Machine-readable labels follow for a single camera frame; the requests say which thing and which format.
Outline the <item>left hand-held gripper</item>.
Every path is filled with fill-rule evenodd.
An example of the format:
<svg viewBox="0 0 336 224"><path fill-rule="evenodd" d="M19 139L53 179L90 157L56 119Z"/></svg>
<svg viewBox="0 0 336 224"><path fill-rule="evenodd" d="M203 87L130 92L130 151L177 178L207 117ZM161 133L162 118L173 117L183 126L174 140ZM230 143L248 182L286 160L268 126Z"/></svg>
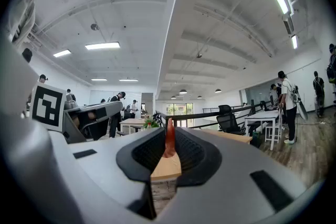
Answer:
<svg viewBox="0 0 336 224"><path fill-rule="evenodd" d="M37 82L32 91L29 117L41 123L47 130L61 133L67 143L85 142L82 134L89 132L94 140L105 136L109 121L122 109L122 102L104 102L81 106L68 97L65 90ZM78 128L70 112L76 112Z"/></svg>

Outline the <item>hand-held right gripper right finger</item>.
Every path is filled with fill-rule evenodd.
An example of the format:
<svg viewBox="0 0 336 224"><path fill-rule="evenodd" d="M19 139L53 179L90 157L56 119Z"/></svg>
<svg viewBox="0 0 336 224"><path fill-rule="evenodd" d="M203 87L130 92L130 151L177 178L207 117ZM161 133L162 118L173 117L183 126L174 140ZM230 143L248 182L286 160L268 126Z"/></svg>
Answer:
<svg viewBox="0 0 336 224"><path fill-rule="evenodd" d="M255 147L178 127L182 173L160 223L307 223L323 182L306 187L285 166Z"/></svg>

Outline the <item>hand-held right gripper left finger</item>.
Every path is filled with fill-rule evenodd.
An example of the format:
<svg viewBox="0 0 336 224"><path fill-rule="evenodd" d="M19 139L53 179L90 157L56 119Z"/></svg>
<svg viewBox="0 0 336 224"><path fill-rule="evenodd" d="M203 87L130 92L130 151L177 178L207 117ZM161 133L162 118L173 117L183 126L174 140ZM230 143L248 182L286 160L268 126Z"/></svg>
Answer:
<svg viewBox="0 0 336 224"><path fill-rule="evenodd" d="M67 144L49 133L54 223L154 223L150 177L164 150L164 130Z"/></svg>

